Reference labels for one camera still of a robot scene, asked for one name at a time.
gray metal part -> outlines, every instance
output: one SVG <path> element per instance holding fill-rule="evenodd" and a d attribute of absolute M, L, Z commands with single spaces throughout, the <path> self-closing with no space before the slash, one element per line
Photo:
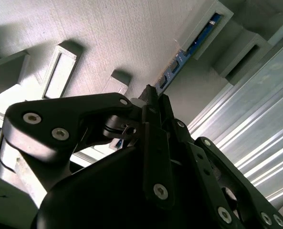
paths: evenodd
<path fill-rule="evenodd" d="M 243 66 L 240 66 L 236 74 L 229 79 L 228 74 L 255 45 L 258 49 L 247 60 L 244 60 Z M 213 68 L 221 77 L 228 79 L 232 85 L 235 85 L 270 49 L 271 45 L 260 35 L 243 30 L 213 65 Z"/>
<path fill-rule="evenodd" d="M 190 47 L 192 42 L 200 34 L 202 29 L 208 23 L 214 13 L 223 15 L 219 23 L 215 26 L 214 30 L 208 35 L 202 45 L 199 47 L 193 57 L 197 60 L 205 52 L 211 42 L 224 28 L 226 23 L 233 16 L 228 8 L 217 0 L 204 0 L 190 12 L 188 18 L 177 32 L 178 36 L 175 40 L 178 42 L 180 48 L 184 51 Z"/>
<path fill-rule="evenodd" d="M 283 39 L 189 125 L 206 136 L 276 207 L 283 205 Z"/>
<path fill-rule="evenodd" d="M 0 179 L 27 193 L 27 190 L 18 176 L 0 162 Z"/>
<path fill-rule="evenodd" d="M 10 146 L 5 140 L 0 148 L 0 179 L 30 195 L 39 208 L 47 192 L 71 175 L 69 163 L 63 167 L 47 165 Z"/>
<path fill-rule="evenodd" d="M 0 59 L 0 93 L 17 84 L 19 78 L 23 77 L 29 58 L 26 52 L 21 51 Z"/>

black metal bracket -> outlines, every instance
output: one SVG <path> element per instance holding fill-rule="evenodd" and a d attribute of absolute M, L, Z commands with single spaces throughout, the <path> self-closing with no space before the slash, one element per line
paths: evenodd
<path fill-rule="evenodd" d="M 166 95 L 148 85 L 140 98 L 140 107 L 114 93 L 8 108 L 0 177 L 40 206 L 41 228 L 82 227 L 103 211 L 107 220 L 94 222 L 101 228 L 191 228 L 199 219 L 201 228 L 280 228 L 277 210 L 210 140 L 190 137 Z M 71 175 L 72 153 L 115 137 L 125 141 L 122 149 Z M 36 187 L 47 194 L 36 195 Z M 85 207 L 81 217 L 76 209 Z"/>

blue circuit board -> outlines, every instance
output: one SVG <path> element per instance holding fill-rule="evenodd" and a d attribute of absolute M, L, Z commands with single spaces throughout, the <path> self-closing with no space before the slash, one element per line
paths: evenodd
<path fill-rule="evenodd" d="M 170 85 L 170 83 L 174 80 L 176 75 L 179 73 L 179 71 L 183 68 L 184 64 L 187 62 L 187 60 L 193 56 L 193 54 L 196 52 L 196 50 L 201 46 L 201 44 L 205 41 L 207 36 L 213 31 L 214 26 L 216 23 L 219 22 L 222 15 L 215 13 L 211 19 L 208 21 L 208 23 L 205 25 L 203 30 L 199 33 L 199 35 L 196 37 L 196 39 L 193 41 L 193 43 L 190 45 L 188 50 L 185 52 L 183 50 L 180 50 L 169 67 L 164 71 L 162 74 L 162 77 L 155 85 L 157 94 L 162 94 L 166 88 Z"/>

rectangular opening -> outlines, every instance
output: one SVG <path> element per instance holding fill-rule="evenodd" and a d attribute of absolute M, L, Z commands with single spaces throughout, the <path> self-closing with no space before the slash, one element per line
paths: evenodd
<path fill-rule="evenodd" d="M 52 72 L 50 81 L 44 98 L 60 98 L 69 80 L 75 60 L 66 54 L 60 53 L 55 68 Z"/>
<path fill-rule="evenodd" d="M 82 55 L 83 48 L 73 42 L 64 41 L 55 47 L 46 71 L 42 98 L 60 98 Z"/>
<path fill-rule="evenodd" d="M 244 68 L 245 64 L 256 54 L 259 50 L 258 45 L 254 45 L 248 53 L 237 63 L 237 65 L 228 73 L 226 79 L 230 81 L 242 68 Z"/>
<path fill-rule="evenodd" d="M 168 80 L 167 77 L 164 75 L 163 77 L 160 78 L 159 80 L 159 87 L 163 89 L 163 87 L 167 84 Z"/>
<path fill-rule="evenodd" d="M 222 15 L 214 13 L 196 39 L 192 42 L 191 46 L 188 48 L 186 55 L 193 54 L 200 47 L 221 17 Z"/>
<path fill-rule="evenodd" d="M 179 68 L 178 61 L 177 60 L 173 61 L 172 64 L 170 65 L 171 72 L 175 73 L 178 68 Z"/>

silver bolt head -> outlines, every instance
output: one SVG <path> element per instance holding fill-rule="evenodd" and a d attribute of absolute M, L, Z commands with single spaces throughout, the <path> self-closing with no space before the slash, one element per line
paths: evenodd
<path fill-rule="evenodd" d="M 153 187 L 155 195 L 161 199 L 165 200 L 168 198 L 168 190 L 162 184 L 155 184 Z"/>
<path fill-rule="evenodd" d="M 125 99 L 120 99 L 120 102 L 124 105 L 128 105 L 128 102 Z"/>
<path fill-rule="evenodd" d="M 222 218 L 222 220 L 224 220 L 225 223 L 228 223 L 228 224 L 231 223 L 231 221 L 232 221 L 231 215 L 229 214 L 229 212 L 225 208 L 218 207 L 218 214 Z"/>
<path fill-rule="evenodd" d="M 272 220 L 266 213 L 261 212 L 261 217 L 267 225 L 272 225 Z"/>
<path fill-rule="evenodd" d="M 69 133 L 63 128 L 55 128 L 52 130 L 52 137 L 59 141 L 65 141 L 69 138 Z"/>
<path fill-rule="evenodd" d="M 23 120 L 29 124 L 38 124 L 42 121 L 42 118 L 36 113 L 26 113 L 23 115 Z"/>
<path fill-rule="evenodd" d="M 283 227 L 283 221 L 281 220 L 281 218 L 275 214 L 273 216 L 275 221 L 279 224 L 279 226 Z"/>
<path fill-rule="evenodd" d="M 179 125 L 180 127 L 185 127 L 185 124 L 183 124 L 183 122 L 182 122 L 182 121 L 179 121 L 179 120 L 178 120 L 178 125 Z"/>
<path fill-rule="evenodd" d="M 207 145 L 207 146 L 211 146 L 210 141 L 208 141 L 207 139 L 204 140 L 204 143 L 205 143 L 205 145 Z"/>

